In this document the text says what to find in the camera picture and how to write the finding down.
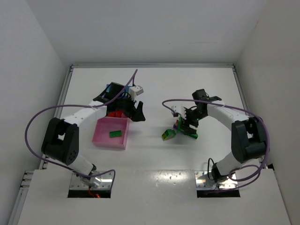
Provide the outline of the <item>green lego plate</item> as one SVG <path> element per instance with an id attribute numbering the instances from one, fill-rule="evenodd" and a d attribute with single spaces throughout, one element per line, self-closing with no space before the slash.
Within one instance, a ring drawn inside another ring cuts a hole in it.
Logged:
<path id="1" fill-rule="evenodd" d="M 109 133 L 109 137 L 110 138 L 122 137 L 122 131 L 121 130 L 111 131 Z"/>

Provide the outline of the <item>green lego brick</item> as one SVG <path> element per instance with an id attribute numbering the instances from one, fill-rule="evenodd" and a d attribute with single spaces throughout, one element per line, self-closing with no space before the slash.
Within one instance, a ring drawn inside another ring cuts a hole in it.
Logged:
<path id="1" fill-rule="evenodd" d="M 177 121 L 177 131 L 181 133 L 184 132 L 183 119 L 181 117 Z"/>

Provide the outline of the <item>yellow-green small lego brick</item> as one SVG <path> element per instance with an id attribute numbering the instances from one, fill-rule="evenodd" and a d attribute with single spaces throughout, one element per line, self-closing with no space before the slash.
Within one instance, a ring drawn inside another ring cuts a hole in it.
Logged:
<path id="1" fill-rule="evenodd" d="M 167 129 L 161 136 L 163 141 L 168 140 L 173 137 L 173 130 Z"/>

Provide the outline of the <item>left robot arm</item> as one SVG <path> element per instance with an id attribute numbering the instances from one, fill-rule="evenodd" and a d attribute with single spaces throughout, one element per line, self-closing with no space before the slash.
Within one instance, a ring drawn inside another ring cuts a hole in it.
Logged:
<path id="1" fill-rule="evenodd" d="M 80 131 L 106 117 L 109 113 L 122 112 L 133 122 L 145 121 L 143 102 L 136 97 L 143 93 L 140 85 L 129 88 L 112 82 L 83 108 L 63 119 L 49 121 L 41 151 L 46 156 L 69 166 L 80 176 L 90 176 L 96 169 L 79 153 Z"/>

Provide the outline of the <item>red lego brick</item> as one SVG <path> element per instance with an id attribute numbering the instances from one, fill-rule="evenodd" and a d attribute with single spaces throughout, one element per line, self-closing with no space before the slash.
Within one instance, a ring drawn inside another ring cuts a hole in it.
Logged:
<path id="1" fill-rule="evenodd" d="M 126 118 L 124 113 L 122 111 L 114 111 L 107 115 L 108 117 L 114 117 L 114 118 Z"/>

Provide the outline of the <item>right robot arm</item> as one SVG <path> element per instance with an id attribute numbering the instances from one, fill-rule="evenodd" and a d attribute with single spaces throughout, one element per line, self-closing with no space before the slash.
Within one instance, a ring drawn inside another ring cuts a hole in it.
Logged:
<path id="1" fill-rule="evenodd" d="M 210 179 L 214 182 L 222 181 L 247 161 L 268 155 L 269 137 L 261 119 L 226 107 L 221 98 L 210 97 L 204 89 L 196 90 L 192 97 L 195 106 L 183 108 L 179 131 L 196 139 L 197 131 L 192 127 L 198 127 L 198 121 L 207 116 L 217 119 L 231 131 L 231 152 L 213 164 L 208 173 Z"/>

